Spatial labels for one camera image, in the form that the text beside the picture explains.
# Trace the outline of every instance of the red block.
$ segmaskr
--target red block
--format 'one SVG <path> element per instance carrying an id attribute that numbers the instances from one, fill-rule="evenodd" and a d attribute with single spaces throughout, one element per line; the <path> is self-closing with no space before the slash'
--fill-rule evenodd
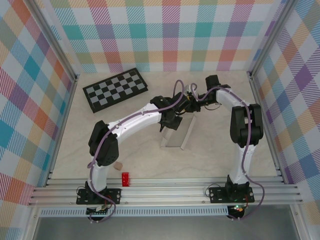
<path id="1" fill-rule="evenodd" d="M 122 187 L 129 187 L 129 186 L 130 186 L 129 173 L 123 172 L 122 173 Z"/>

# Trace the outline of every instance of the black and white checkerboard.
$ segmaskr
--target black and white checkerboard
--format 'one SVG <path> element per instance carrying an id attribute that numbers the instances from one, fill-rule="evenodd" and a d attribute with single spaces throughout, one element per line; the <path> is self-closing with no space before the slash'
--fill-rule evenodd
<path id="1" fill-rule="evenodd" d="M 83 88 L 93 113 L 148 91 L 136 68 Z"/>

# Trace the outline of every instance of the small wooden block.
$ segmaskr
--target small wooden block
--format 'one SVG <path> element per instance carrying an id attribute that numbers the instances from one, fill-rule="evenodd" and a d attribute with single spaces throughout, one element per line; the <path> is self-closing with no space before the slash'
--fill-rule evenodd
<path id="1" fill-rule="evenodd" d="M 116 161 L 115 164 L 113 165 L 113 167 L 115 169 L 117 169 L 118 171 L 121 171 L 123 164 L 121 162 Z"/>

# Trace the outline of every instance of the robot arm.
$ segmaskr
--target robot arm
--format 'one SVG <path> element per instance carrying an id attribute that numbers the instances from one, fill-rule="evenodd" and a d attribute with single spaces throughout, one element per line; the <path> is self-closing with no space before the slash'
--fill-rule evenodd
<path id="1" fill-rule="evenodd" d="M 209 94 L 207 94 L 206 97 L 204 97 L 205 94 L 199 95 L 198 97 L 203 100 L 199 100 L 197 97 L 195 97 L 194 92 L 192 93 L 192 91 L 186 91 L 175 107 L 165 111 L 157 111 L 157 109 L 163 109 L 167 106 L 170 106 L 172 103 L 177 101 L 181 93 L 177 93 L 172 98 L 156 96 L 150 101 L 150 103 L 136 112 L 142 114 L 132 117 L 130 120 L 122 123 L 121 125 L 118 125 L 118 123 L 120 123 L 124 118 L 110 122 L 109 124 L 105 124 L 103 121 L 97 122 L 94 126 L 89 141 L 90 154 L 92 156 L 96 154 L 102 137 L 109 131 L 109 129 L 113 128 L 114 126 L 116 126 L 116 128 L 104 140 L 101 149 L 99 150 L 92 170 L 92 179 L 88 179 L 86 183 L 87 191 L 94 192 L 91 184 L 88 184 L 90 181 L 92 181 L 92 185 L 97 192 L 100 192 L 106 188 L 108 169 L 110 165 L 119 157 L 119 144 L 124 139 L 155 123 L 161 124 L 160 131 L 163 129 L 163 127 L 177 130 L 182 120 L 182 118 L 179 116 L 179 113 L 182 111 L 189 113 L 200 112 L 202 106 L 208 106 L 215 103 L 222 104 L 231 112 L 230 136 L 236 146 L 235 162 L 230 175 L 228 176 L 226 188 L 228 185 L 229 191 L 236 192 L 234 190 L 239 189 L 240 186 L 246 185 L 246 187 L 249 187 L 248 180 L 243 173 L 241 164 L 248 138 L 248 124 L 251 124 L 251 141 L 245 156 L 245 172 L 249 171 L 255 146 L 258 144 L 259 139 L 263 137 L 261 108 L 258 104 L 248 105 L 251 122 L 246 123 L 246 119 L 248 119 L 247 112 L 243 107 L 243 104 L 230 93 L 228 93 L 232 92 L 228 85 L 221 85 L 219 83 L 218 76 L 216 75 L 207 77 L 206 85 L 207 90 L 210 90 L 214 87 L 219 87 L 220 89 L 212 90 Z M 228 91 L 223 91 L 221 88 L 228 88 Z M 153 110 L 154 112 L 144 114 L 144 112 L 150 110 Z"/>

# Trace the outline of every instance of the marble surface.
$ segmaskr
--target marble surface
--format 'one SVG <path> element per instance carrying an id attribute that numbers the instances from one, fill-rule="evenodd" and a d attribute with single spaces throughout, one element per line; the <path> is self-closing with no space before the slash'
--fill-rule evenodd
<path id="1" fill-rule="evenodd" d="M 96 122 L 121 119 L 142 108 L 154 96 L 171 97 L 177 79 L 183 80 L 185 85 L 196 83 L 197 91 L 204 93 L 207 89 L 205 78 L 212 74 L 218 74 L 220 82 L 230 85 L 239 97 L 254 103 L 245 71 L 143 72 L 141 75 L 149 91 L 93 114 L 82 88 L 115 74 L 81 74 L 52 177 L 76 179 L 89 176 L 88 141 Z M 159 124 L 148 126 L 126 139 L 119 147 L 118 161 L 123 163 L 121 171 L 129 172 L 131 178 L 226 177 L 234 161 L 234 143 L 229 133 L 231 113 L 220 107 L 215 111 L 203 109 L 195 115 L 197 119 L 185 150 L 161 148 Z M 276 176 L 265 137 L 256 148 L 249 175 Z M 108 177 L 120 178 L 121 172 L 111 167 Z"/>

